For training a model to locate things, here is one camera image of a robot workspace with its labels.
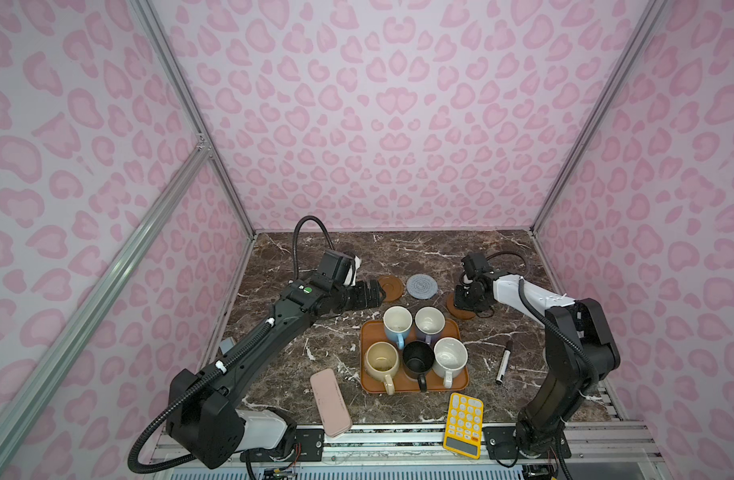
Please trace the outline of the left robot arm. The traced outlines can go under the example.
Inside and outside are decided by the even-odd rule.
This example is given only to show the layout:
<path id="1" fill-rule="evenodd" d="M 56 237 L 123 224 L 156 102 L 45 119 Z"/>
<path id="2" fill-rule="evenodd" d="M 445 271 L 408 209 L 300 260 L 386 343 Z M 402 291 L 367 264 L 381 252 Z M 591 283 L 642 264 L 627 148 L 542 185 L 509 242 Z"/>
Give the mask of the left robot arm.
<path id="1" fill-rule="evenodd" d="M 375 279 L 353 286 L 301 280 L 290 283 L 270 307 L 269 318 L 212 364 L 194 374 L 179 373 L 170 385 L 170 402 L 196 392 L 167 415 L 165 430 L 194 460 L 215 469 L 235 453 L 262 451 L 279 459 L 294 450 L 295 420 L 277 407 L 240 411 L 238 404 L 254 380 L 297 336 L 322 315 L 379 307 L 386 293 Z"/>

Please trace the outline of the light blue mug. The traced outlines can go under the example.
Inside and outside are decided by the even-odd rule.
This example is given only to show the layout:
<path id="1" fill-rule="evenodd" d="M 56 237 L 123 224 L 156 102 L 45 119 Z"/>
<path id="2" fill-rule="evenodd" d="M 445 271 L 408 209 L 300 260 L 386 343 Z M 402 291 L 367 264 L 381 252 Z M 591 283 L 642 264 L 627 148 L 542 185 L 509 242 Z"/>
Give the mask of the light blue mug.
<path id="1" fill-rule="evenodd" d="M 383 328 L 386 338 L 401 351 L 413 326 L 411 312 L 402 306 L 392 306 L 383 314 Z"/>

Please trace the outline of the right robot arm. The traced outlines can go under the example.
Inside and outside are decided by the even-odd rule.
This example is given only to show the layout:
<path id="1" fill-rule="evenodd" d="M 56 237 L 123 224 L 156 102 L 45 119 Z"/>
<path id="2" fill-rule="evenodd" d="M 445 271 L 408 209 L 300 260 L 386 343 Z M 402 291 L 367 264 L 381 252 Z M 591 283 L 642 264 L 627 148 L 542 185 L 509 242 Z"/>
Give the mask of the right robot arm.
<path id="1" fill-rule="evenodd" d="M 556 451 L 565 423 L 621 362 L 601 304 L 559 295 L 502 272 L 462 274 L 453 303 L 474 313 L 503 304 L 543 327 L 547 374 L 520 410 L 514 437 L 519 453 L 527 458 Z"/>

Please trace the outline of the lilac mug white inside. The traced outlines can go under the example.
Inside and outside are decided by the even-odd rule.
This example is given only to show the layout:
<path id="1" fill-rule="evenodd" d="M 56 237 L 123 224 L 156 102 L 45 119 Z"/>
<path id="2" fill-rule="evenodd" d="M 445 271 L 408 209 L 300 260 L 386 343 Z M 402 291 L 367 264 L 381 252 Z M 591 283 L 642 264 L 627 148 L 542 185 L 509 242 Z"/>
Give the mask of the lilac mug white inside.
<path id="1" fill-rule="evenodd" d="M 446 326 L 445 315 L 435 307 L 422 307 L 415 314 L 415 330 L 419 341 L 433 346 Z"/>

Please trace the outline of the brown wooden round coaster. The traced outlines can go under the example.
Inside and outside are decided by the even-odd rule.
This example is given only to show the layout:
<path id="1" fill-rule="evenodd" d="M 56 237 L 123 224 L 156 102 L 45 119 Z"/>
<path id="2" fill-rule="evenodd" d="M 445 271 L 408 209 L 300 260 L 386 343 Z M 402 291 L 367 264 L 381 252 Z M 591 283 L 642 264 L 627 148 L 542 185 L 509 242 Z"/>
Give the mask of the brown wooden round coaster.
<path id="1" fill-rule="evenodd" d="M 385 298 L 383 300 L 384 303 L 395 302 L 404 295 L 404 284 L 397 276 L 380 276 L 378 278 L 378 283 L 385 293 Z"/>

